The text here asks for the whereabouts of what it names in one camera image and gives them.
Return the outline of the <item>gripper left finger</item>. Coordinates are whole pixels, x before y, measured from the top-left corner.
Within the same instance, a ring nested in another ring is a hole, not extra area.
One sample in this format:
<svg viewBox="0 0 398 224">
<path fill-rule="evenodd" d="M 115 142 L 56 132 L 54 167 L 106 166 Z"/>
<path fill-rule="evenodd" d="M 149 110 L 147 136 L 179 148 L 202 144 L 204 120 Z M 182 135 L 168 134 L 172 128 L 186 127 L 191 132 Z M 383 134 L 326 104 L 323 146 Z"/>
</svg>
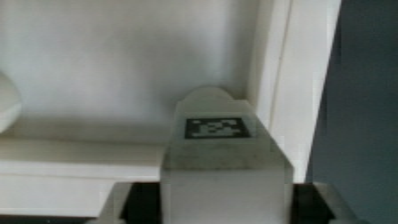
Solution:
<svg viewBox="0 0 398 224">
<path fill-rule="evenodd" d="M 161 224 L 159 184 L 117 183 L 101 210 L 101 224 Z"/>
</svg>

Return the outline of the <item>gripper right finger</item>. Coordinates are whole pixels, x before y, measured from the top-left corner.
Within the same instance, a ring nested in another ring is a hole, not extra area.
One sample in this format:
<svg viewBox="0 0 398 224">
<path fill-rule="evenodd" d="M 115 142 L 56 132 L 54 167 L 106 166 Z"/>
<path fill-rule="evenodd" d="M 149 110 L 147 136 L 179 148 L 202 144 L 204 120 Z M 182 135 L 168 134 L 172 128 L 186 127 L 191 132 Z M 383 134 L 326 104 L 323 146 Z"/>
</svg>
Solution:
<svg viewBox="0 0 398 224">
<path fill-rule="evenodd" d="M 362 224 L 328 184 L 314 182 L 294 185 L 289 224 Z"/>
</svg>

